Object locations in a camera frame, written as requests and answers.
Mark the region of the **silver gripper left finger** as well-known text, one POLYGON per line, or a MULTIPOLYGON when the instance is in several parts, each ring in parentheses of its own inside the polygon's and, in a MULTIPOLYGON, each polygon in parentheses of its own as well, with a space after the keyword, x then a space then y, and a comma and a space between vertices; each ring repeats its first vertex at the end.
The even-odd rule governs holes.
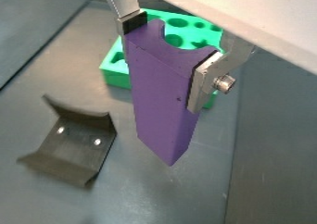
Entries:
POLYGON ((141 9, 138 0, 107 0, 115 14, 118 32, 129 34, 147 23, 147 13, 141 9))

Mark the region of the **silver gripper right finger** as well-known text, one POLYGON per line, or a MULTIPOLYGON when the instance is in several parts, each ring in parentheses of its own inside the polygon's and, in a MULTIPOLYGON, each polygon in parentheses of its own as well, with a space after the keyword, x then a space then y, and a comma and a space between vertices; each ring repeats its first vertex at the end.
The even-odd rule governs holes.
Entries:
POLYGON ((240 67, 256 52, 257 47, 238 36, 223 39, 225 52, 215 52, 195 68, 187 109, 198 113, 214 91, 229 93, 236 79, 229 71, 240 67))

